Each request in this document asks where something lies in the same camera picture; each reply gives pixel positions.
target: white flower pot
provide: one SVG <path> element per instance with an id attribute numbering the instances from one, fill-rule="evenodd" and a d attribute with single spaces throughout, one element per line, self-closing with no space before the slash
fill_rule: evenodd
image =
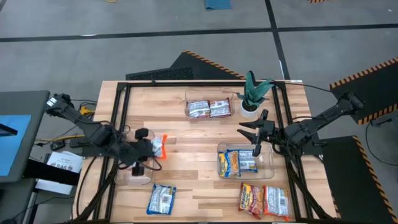
<path id="1" fill-rule="evenodd" d="M 243 108 L 243 101 L 241 102 L 241 116 L 243 118 L 255 118 L 257 117 L 257 111 L 259 110 L 259 108 L 257 107 L 257 109 L 255 111 L 247 111 Z"/>

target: gray floor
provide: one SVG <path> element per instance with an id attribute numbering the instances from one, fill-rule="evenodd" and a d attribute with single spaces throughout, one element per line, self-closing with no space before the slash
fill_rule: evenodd
<path id="1" fill-rule="evenodd" d="M 175 30 L 268 28 L 263 0 L 231 0 L 232 9 L 206 11 L 203 0 L 8 0 L 0 11 L 0 38 L 112 34 Z M 345 26 L 398 22 L 396 0 L 271 0 L 278 27 Z M 280 33 L 290 77 L 327 88 L 342 77 L 398 55 L 398 29 Z M 208 34 L 99 40 L 0 43 L 0 90 L 50 90 L 96 100 L 103 80 L 169 67 L 183 50 L 259 78 L 282 79 L 271 33 Z M 313 114 L 335 102 L 330 94 L 306 88 Z M 51 138 L 71 127 L 45 116 L 38 137 Z M 355 134 L 364 143 L 364 126 L 340 118 L 320 131 L 321 138 Z M 380 158 L 398 163 L 396 130 L 369 128 L 369 144 Z M 35 147 L 34 157 L 48 148 Z M 398 215 L 398 168 L 369 157 Z M 70 204 L 41 205 L 36 223 L 62 222 Z"/>

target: artificial plant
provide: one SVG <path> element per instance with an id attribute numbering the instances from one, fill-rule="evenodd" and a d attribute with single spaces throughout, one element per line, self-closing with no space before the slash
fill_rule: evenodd
<path id="1" fill-rule="evenodd" d="M 270 80 L 265 80 L 258 86 L 254 86 L 256 78 L 252 71 L 248 71 L 246 75 L 246 83 L 244 84 L 244 95 L 237 93 L 238 98 L 243 100 L 248 106 L 255 106 L 256 108 L 264 102 L 266 99 L 263 97 L 268 90 L 273 87 L 273 84 L 269 83 Z"/>

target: wooden tabletop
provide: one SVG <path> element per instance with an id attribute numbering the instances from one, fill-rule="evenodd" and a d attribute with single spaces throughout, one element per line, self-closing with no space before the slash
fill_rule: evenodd
<path id="1" fill-rule="evenodd" d="M 228 80 L 226 82 L 244 82 L 244 80 Z M 95 120 L 111 119 L 117 83 L 118 81 L 103 82 Z M 249 141 L 236 130 L 242 128 L 238 125 L 239 122 L 252 119 L 246 120 L 240 116 L 240 100 L 235 99 L 235 114 L 229 119 L 200 123 L 189 122 L 184 113 L 187 88 L 133 87 L 126 119 L 126 124 L 132 129 L 145 127 L 152 130 L 156 136 L 169 135 L 166 144 L 167 159 L 160 161 L 163 169 L 154 174 L 154 182 L 177 187 L 172 214 L 146 214 L 153 183 L 143 186 L 117 185 L 111 215 L 112 222 L 256 222 L 258 220 L 252 215 L 238 212 L 239 191 L 242 182 L 258 187 L 263 185 L 280 187 L 287 189 L 290 193 L 285 161 L 282 156 L 277 154 L 274 154 L 275 174 L 271 179 L 227 180 L 218 176 L 217 145 L 220 142 L 249 144 Z M 234 92 L 243 93 L 243 87 L 223 86 L 220 88 L 229 88 Z M 287 85 L 287 93 L 293 117 L 310 116 L 303 86 Z M 122 93 L 117 124 L 120 121 L 123 96 Z M 265 108 L 269 111 L 268 119 L 276 121 L 272 92 L 269 91 L 265 97 L 269 100 L 261 105 L 259 113 Z M 279 93 L 279 100 L 286 125 L 281 93 Z M 82 174 L 86 172 L 91 160 L 92 158 L 87 158 L 84 161 Z M 79 204 L 80 212 L 96 193 L 102 161 L 102 158 L 97 158 L 83 184 Z M 313 156 L 303 156 L 302 161 L 309 191 L 325 211 L 335 217 L 336 212 L 323 164 Z M 301 214 L 305 217 L 302 194 L 299 189 L 297 192 Z M 103 197 L 100 218 L 104 217 L 107 194 L 106 192 Z M 73 210 L 74 217 L 76 217 L 75 208 Z M 291 220 L 294 220 L 291 198 L 289 199 L 289 212 Z M 266 215 L 261 221 L 284 220 Z"/>

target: blue mat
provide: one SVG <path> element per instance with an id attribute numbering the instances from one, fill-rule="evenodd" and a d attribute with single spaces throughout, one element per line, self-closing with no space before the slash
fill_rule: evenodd
<path id="1" fill-rule="evenodd" d="M 231 2 L 229 0 L 205 0 L 205 7 L 207 10 L 231 9 Z"/>
<path id="2" fill-rule="evenodd" d="M 7 176 L 17 156 L 31 115 L 1 115 L 0 123 L 18 131 L 16 136 L 0 137 L 0 176 Z"/>

